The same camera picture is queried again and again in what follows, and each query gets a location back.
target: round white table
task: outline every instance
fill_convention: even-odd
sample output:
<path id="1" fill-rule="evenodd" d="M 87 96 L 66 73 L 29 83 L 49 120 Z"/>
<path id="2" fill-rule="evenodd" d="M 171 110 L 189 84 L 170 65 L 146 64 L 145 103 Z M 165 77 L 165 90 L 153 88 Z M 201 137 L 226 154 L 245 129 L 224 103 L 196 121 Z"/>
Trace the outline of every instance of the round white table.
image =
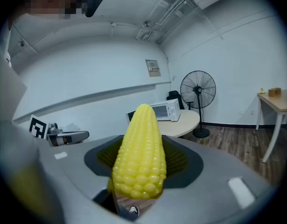
<path id="1" fill-rule="evenodd" d="M 199 124 L 199 114 L 192 110 L 181 110 L 178 121 L 158 121 L 160 133 L 172 137 L 180 137 L 191 132 Z"/>

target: corn cob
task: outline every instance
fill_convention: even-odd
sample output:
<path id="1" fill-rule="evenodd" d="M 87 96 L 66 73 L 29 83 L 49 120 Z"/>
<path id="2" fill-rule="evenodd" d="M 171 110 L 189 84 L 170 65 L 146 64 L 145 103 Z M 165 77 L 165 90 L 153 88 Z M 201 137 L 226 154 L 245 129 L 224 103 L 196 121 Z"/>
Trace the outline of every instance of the corn cob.
<path id="1" fill-rule="evenodd" d="M 166 161 L 157 119 L 151 106 L 140 105 L 130 122 L 115 161 L 115 191 L 128 198 L 157 198 L 166 178 Z"/>

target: white wall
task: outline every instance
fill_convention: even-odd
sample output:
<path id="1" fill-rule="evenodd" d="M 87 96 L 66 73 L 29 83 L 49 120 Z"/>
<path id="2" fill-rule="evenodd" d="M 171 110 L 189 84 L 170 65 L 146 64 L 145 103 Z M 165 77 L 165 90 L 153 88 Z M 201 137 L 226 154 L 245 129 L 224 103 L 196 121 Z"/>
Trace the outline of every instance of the white wall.
<path id="1" fill-rule="evenodd" d="M 161 77 L 149 77 L 145 59 L 158 61 Z M 165 54 L 134 39 L 67 42 L 33 59 L 20 76 L 28 89 L 15 123 L 28 128 L 30 112 L 59 127 L 73 122 L 89 131 L 86 141 L 125 134 L 127 112 L 166 100 L 170 91 Z"/>
<path id="2" fill-rule="evenodd" d="M 260 88 L 287 89 L 287 33 L 264 0 L 221 0 L 203 12 L 223 40 L 198 14 L 178 26 L 162 45 L 171 89 L 179 91 L 188 73 L 204 70 L 217 86 L 204 121 L 254 125 Z M 275 112 L 263 109 L 262 124 L 274 124 Z"/>
<path id="3" fill-rule="evenodd" d="M 160 77 L 149 77 L 146 59 L 158 61 Z M 73 98 L 169 82 L 167 58 L 156 45 L 105 37 L 56 45 L 35 56 L 20 77 L 28 90 L 14 119 Z"/>

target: white microwave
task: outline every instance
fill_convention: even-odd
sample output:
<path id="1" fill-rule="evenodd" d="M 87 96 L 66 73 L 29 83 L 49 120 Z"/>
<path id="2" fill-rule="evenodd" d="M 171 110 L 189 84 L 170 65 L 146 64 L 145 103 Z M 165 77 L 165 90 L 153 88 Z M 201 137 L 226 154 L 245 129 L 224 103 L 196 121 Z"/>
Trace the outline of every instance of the white microwave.
<path id="1" fill-rule="evenodd" d="M 165 100 L 151 104 L 158 121 L 178 121 L 181 115 L 178 99 Z"/>

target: wooden floor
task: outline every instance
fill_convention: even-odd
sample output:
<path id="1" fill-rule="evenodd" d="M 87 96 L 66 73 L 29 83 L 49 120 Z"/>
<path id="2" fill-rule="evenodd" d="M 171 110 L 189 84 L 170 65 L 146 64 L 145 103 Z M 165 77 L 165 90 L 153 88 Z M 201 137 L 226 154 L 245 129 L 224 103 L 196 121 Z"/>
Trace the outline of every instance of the wooden floor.
<path id="1" fill-rule="evenodd" d="M 281 129 L 275 148 L 269 160 L 262 162 L 262 158 L 272 138 L 273 129 L 245 129 L 205 126 L 210 136 L 197 139 L 192 133 L 184 135 L 184 139 L 203 144 L 208 147 L 224 150 L 241 160 L 248 167 L 259 173 L 270 184 L 279 183 L 287 158 L 287 129 Z M 132 205 L 140 209 L 142 215 L 156 200 L 136 200 L 117 196 L 118 203 L 127 210 Z"/>

